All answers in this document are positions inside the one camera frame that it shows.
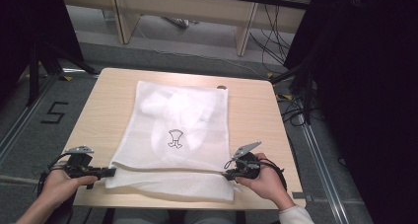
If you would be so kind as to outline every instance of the floor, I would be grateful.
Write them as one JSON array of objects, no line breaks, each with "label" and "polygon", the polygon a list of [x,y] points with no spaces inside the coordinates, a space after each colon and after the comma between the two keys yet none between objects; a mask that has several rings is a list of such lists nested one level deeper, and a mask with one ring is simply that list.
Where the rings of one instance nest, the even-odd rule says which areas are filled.
[{"label": "floor", "polygon": [[[219,75],[227,77],[267,80],[268,73],[274,76],[285,72],[273,56],[263,53],[252,38],[248,41],[244,56],[237,56],[234,28],[209,23],[192,23],[186,30],[179,29],[168,21],[153,16],[143,16],[129,44],[118,41],[115,21],[104,15],[101,10],[68,6],[77,38],[85,60],[91,66],[137,68],[155,71]],[[269,31],[252,30],[256,39],[265,44]],[[293,35],[281,34],[285,42],[291,44]],[[279,48],[273,42],[267,45],[274,52]],[[68,62],[63,67],[75,68]],[[35,199],[34,186],[42,165],[50,162],[62,151],[66,139],[93,89],[96,78],[84,73],[68,73],[71,81],[41,78],[45,94],[39,106],[28,119],[22,132],[13,142],[4,161],[0,161],[0,219],[5,223],[14,222]],[[274,87],[276,94],[289,94],[291,79]],[[25,112],[28,99],[28,78],[17,85],[13,97],[0,108],[0,137],[7,137],[16,119]],[[47,125],[40,121],[52,119],[47,114],[54,102],[66,102],[62,106],[65,115],[56,125]],[[296,109],[286,100],[278,100],[281,113]],[[312,113],[312,130],[315,144],[307,141],[307,130],[299,117],[289,119],[291,113],[284,114],[285,127],[295,152],[295,162],[300,171],[301,183],[307,199],[307,210],[315,223],[373,223],[360,194],[357,192],[350,174],[340,158],[338,147],[332,139],[326,120],[320,111]],[[323,173],[329,179],[323,179]],[[334,194],[341,203],[341,209],[335,208],[330,199],[331,184]],[[104,217],[103,209],[77,207],[71,223],[98,223]],[[277,212],[250,211],[246,213],[247,223],[271,223],[277,220]]]}]

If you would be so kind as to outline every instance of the black backdrop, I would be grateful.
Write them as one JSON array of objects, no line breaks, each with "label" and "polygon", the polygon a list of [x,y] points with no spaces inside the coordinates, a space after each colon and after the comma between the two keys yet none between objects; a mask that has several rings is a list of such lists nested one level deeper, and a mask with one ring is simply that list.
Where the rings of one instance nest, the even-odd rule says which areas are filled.
[{"label": "black backdrop", "polygon": [[83,60],[63,0],[0,0],[0,30],[0,105],[28,66],[35,40]]},{"label": "black backdrop", "polygon": [[[312,71],[325,117],[375,223],[416,222],[417,13],[417,0],[350,8]],[[328,19],[307,11],[289,68],[306,56]]]}]

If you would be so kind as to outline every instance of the wooden table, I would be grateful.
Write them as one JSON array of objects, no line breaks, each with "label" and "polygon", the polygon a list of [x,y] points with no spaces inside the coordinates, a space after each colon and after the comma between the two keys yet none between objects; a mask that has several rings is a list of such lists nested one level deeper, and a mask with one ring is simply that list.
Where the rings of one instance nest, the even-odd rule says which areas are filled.
[{"label": "wooden table", "polygon": [[[233,154],[238,147],[261,140],[253,150],[285,169],[288,193],[302,192],[284,125],[267,81],[107,68],[102,71],[65,149],[83,144],[93,148],[92,166],[107,167],[131,117],[138,81],[181,86],[229,89],[229,132]],[[203,209],[276,209],[273,202],[260,198],[247,187],[238,185],[233,203],[166,200],[131,187],[105,188],[105,179],[93,189],[79,188],[75,205],[96,207],[203,208]],[[294,199],[305,206],[304,199]]]}]

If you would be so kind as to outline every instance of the white cloth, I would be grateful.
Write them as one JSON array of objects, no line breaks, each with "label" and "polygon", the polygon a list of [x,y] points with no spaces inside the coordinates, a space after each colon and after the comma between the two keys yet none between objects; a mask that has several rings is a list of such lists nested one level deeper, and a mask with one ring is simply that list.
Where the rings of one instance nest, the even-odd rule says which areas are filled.
[{"label": "white cloth", "polygon": [[229,159],[228,90],[138,82],[106,187],[233,200]]}]

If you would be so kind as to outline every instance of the sleeve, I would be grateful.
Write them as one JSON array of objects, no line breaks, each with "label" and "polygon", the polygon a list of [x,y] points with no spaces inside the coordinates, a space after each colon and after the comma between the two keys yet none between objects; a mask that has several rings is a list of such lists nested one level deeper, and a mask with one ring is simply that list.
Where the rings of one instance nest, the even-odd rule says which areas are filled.
[{"label": "sleeve", "polygon": [[281,224],[306,224],[313,223],[310,214],[301,206],[295,205],[279,212]]}]

